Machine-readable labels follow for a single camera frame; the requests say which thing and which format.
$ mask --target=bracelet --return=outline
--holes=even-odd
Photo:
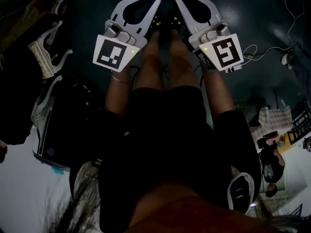
[[[124,81],[118,80],[115,76],[113,76],[112,73],[111,73],[111,77],[113,77],[115,80],[117,80],[117,81],[119,81],[121,83],[130,83],[130,81],[124,82]]]

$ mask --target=person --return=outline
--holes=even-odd
[[[108,151],[97,154],[103,160],[98,181],[103,232],[126,231],[137,201],[158,184],[173,183],[181,192],[189,187],[214,205],[242,213],[259,192],[255,144],[244,115],[234,111],[220,73],[202,69],[212,130],[189,51],[177,30],[171,33],[165,89],[159,36],[155,31],[145,46],[133,87],[129,67],[111,73],[105,112],[96,118],[92,127],[96,130],[90,129],[88,149],[98,152],[102,140],[107,140]],[[232,175],[231,166],[238,176]]]
[[[311,137],[305,138],[302,142],[302,148],[304,150],[307,150],[308,152],[311,152]]]
[[[261,169],[265,181],[269,183],[266,190],[266,196],[271,198],[278,191],[276,183],[283,176],[285,161],[282,155],[278,152],[275,141],[272,141],[272,143],[269,143],[269,141],[268,143],[265,143],[266,140],[263,138],[259,141],[263,142],[263,150],[259,153]]]
[[[245,193],[239,193],[234,210],[228,210],[227,195],[237,193],[228,191],[234,179],[230,165],[251,175],[254,197],[261,184],[259,158],[245,118],[233,110],[221,75],[203,69],[214,130],[206,124],[200,86],[176,30],[165,92],[158,38],[154,32],[143,51],[133,90],[130,68],[112,72],[106,110],[102,117],[95,116],[87,142],[77,141],[83,159],[90,152],[97,156],[75,175],[72,167],[72,197],[68,204],[60,201],[56,210],[47,207],[43,231],[268,233],[289,226],[288,217],[265,221],[238,212]],[[89,168],[90,163],[98,171]],[[308,229],[305,222],[310,220],[295,220],[295,228]]]

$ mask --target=leg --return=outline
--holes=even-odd
[[[169,63],[169,90],[178,86],[200,88],[193,68],[189,62],[186,45],[181,41],[177,30],[172,31],[171,59]]]
[[[213,122],[226,111],[234,110],[234,103],[220,73],[202,68],[210,112]]]
[[[138,88],[152,88],[158,91],[164,91],[158,44],[159,35],[160,33],[158,31],[154,32],[144,49],[142,68],[133,90]]]
[[[4,161],[7,150],[6,144],[0,140],[0,163]]]

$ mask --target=wall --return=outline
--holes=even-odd
[[[311,215],[311,153],[302,149],[302,143],[300,142],[292,149],[284,153],[286,165],[289,166],[287,175],[290,175],[291,181],[289,188],[293,190],[299,190],[303,188],[299,182],[305,180],[307,187],[296,195],[296,197],[279,210],[280,215],[291,213],[300,204],[302,206],[302,216]]]
[[[0,164],[0,229],[4,233],[41,232],[46,202],[69,197],[69,173],[54,174],[33,156],[35,134],[23,145],[9,146]]]

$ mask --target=cable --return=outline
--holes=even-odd
[[[254,54],[256,54],[256,51],[257,51],[257,45],[252,44],[252,45],[249,45],[247,48],[245,48],[245,49],[244,49],[244,51],[243,51],[243,57],[244,57],[244,53],[245,53],[245,51],[246,51],[248,48],[252,47],[252,46],[255,46],[255,47],[256,47],[256,49],[255,49],[255,51],[254,51]],[[241,66],[244,66],[244,65],[246,65],[248,62],[250,62],[250,61],[252,60],[252,58],[254,57],[254,54],[253,54],[253,56],[249,59],[249,61],[247,61],[246,63],[243,63]]]
[[[276,95],[276,109],[278,110],[278,99],[277,99],[277,94],[276,94],[276,90],[274,88],[272,88],[274,91],[274,94]]]
[[[288,50],[290,51],[291,49],[293,49],[297,44],[301,45],[301,43],[299,41],[296,41],[296,43]],[[266,52],[261,52],[261,53],[256,53],[256,54],[250,54],[250,53],[244,53],[243,55],[249,55],[249,56],[252,56],[252,57],[255,57],[255,56],[258,56],[258,55],[263,55],[263,54],[266,54],[267,52],[269,52],[271,49],[276,49],[276,48],[269,48]]]
[[[136,72],[136,73],[133,75],[133,77],[132,77],[131,87],[133,87],[133,85],[134,85],[134,80],[135,80],[137,74],[139,73],[140,69],[139,69],[139,67],[137,67],[137,66],[131,66],[131,68],[136,68],[136,69],[137,69],[137,72]]]
[[[291,29],[293,28],[294,24],[296,23],[296,19],[299,18],[299,17],[301,17],[301,16],[304,14],[304,12],[305,12],[305,3],[304,3],[304,1],[302,0],[302,6],[303,6],[302,13],[299,14],[299,15],[297,15],[297,16],[294,16],[294,14],[293,14],[293,13],[290,11],[290,9],[287,7],[287,1],[284,0],[284,2],[285,2],[285,7],[286,7],[286,9],[289,11],[289,13],[292,15],[292,17],[293,17],[293,19],[294,19],[293,24],[291,25],[291,27],[290,27],[289,30],[287,31],[287,37],[288,37],[288,38],[290,39],[290,41],[291,41],[291,46],[288,47],[288,48],[286,48],[286,49],[282,49],[282,48],[280,48],[280,47],[271,47],[271,48],[269,48],[265,53],[263,53],[262,56],[261,56],[260,58],[258,58],[258,59],[253,59],[253,57],[255,56],[256,51],[257,51],[257,46],[256,46],[255,44],[252,44],[252,45],[248,46],[247,48],[245,48],[245,50],[247,50],[247,49],[248,49],[249,47],[251,47],[251,46],[256,46],[256,50],[255,50],[254,54],[253,54],[253,55],[250,55],[250,54],[248,55],[248,56],[250,56],[250,58],[245,57],[245,56],[244,56],[245,50],[243,51],[243,57],[244,57],[245,59],[248,59],[248,60],[249,60],[248,62],[260,60],[260,59],[261,59],[263,56],[265,56],[265,55],[267,54],[267,52],[270,51],[271,49],[280,49],[280,50],[282,50],[282,51],[287,51],[287,50],[291,50],[291,49],[296,45],[296,44],[294,45],[294,42],[293,42],[293,40],[291,39],[289,33],[290,33]]]
[[[200,64],[200,65],[198,65],[198,66],[195,68],[194,72],[196,72],[196,71],[197,71],[197,69],[198,69],[200,66],[201,66],[201,64]]]
[[[200,88],[202,89],[202,84],[203,84],[203,75],[201,76],[201,80],[200,80]]]

